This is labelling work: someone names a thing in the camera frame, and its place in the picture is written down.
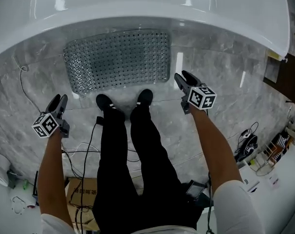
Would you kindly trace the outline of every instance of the black pants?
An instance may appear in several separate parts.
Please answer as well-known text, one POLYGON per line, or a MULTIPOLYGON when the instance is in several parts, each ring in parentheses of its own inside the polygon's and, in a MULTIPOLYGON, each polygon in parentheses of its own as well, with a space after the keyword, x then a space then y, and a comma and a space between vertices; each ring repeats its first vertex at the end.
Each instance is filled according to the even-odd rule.
POLYGON ((127 168, 124 115, 104 112, 98 194, 93 214, 102 233, 130 234, 146 228, 180 225, 196 228, 182 185, 161 144, 149 108, 137 106, 131 116, 131 139, 141 160, 144 192, 138 196, 127 168))

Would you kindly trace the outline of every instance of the fiducial marker cube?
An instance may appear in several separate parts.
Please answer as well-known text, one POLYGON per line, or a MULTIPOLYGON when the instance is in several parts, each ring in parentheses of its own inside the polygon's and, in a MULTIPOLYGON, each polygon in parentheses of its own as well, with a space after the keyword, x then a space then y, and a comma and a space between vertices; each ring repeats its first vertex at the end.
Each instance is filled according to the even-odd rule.
POLYGON ((209 87, 192 87, 187 102, 194 107, 205 110, 214 106, 217 94, 209 87))
POLYGON ((58 123, 52 114, 45 114, 36 119, 32 128, 40 138, 49 138, 58 128, 58 123))

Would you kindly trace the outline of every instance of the marble tile wall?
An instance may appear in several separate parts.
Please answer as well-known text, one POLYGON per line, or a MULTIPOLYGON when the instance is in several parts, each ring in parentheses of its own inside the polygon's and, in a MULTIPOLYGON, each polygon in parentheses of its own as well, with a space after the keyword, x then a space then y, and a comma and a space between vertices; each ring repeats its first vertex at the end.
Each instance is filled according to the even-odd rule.
MULTIPOLYGON (((179 22, 168 19, 108 19, 107 21, 78 23, 65 26, 31 38, 0 55, 0 153, 12 163, 13 168, 33 180, 44 154, 46 140, 39 139, 31 125, 37 117, 36 109, 24 97, 20 87, 20 70, 13 61, 15 55, 20 64, 27 64, 28 72, 21 73, 26 93, 36 105, 44 110, 55 94, 67 94, 68 106, 64 119, 71 126, 70 137, 63 140, 67 151, 75 151, 81 142, 89 142, 96 117, 101 116, 95 103, 96 96, 73 94, 68 82, 62 49, 65 43, 83 37, 107 32, 138 28, 166 28, 172 36, 170 79, 166 83, 133 86, 105 90, 117 107, 129 117, 136 97, 144 88, 154 93, 150 111, 158 128, 162 144, 167 149, 182 182, 190 179, 207 180, 207 167, 195 124, 190 115, 184 115, 180 98, 183 93, 175 85, 173 75, 180 70, 177 55, 183 56, 182 69, 199 77, 218 94, 215 107, 209 116, 228 138, 234 151, 237 133, 259 122, 257 135, 259 148, 263 148, 288 121, 289 105, 279 92, 262 82, 265 67, 265 48, 234 33, 207 25, 179 22), (108 27, 114 24, 119 27, 108 27)), ((133 149, 130 137, 130 122, 126 121, 129 148, 133 149)), ((96 126, 92 145, 100 148, 102 128, 96 126)), ((79 150, 86 150, 83 144, 79 150)), ((83 171, 84 153, 70 155, 75 169, 83 171)), ((86 176, 95 177, 99 154, 90 153, 87 159, 86 176)), ((137 160, 136 153, 129 152, 129 160, 137 160)), ((131 176, 137 188, 142 187, 140 162, 128 162, 131 176)), ((70 164, 64 157, 64 171, 73 176, 70 164)))

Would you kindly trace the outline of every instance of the person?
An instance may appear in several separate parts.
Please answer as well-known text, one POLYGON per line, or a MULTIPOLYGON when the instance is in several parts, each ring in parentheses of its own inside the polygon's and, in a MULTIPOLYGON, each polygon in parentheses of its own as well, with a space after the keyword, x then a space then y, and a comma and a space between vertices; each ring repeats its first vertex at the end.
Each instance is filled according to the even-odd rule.
MULTIPOLYGON (((103 111, 98 193, 93 214, 101 233, 190 234, 197 219, 185 202, 185 192, 149 112, 153 93, 144 90, 131 113, 131 139, 141 161, 144 192, 138 196, 127 168, 125 115, 106 95, 96 103, 103 111)), ((264 230, 227 140, 204 111, 190 105, 211 175, 219 234, 262 234, 264 230)), ((64 191, 61 134, 48 140, 38 174, 38 201, 43 234, 74 233, 64 191)))

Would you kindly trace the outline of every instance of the white shirt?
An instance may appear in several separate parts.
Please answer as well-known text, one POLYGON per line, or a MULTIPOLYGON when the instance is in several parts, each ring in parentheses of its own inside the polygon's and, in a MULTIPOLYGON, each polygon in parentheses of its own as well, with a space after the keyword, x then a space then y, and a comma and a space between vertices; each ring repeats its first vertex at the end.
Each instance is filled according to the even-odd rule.
MULTIPOLYGON (((237 180, 222 184, 214 194, 218 234, 264 234, 244 184, 237 180)), ((43 234, 75 234, 63 220, 49 214, 41 215, 43 234)), ((133 234, 197 234, 195 229, 183 226, 158 226, 133 234)))

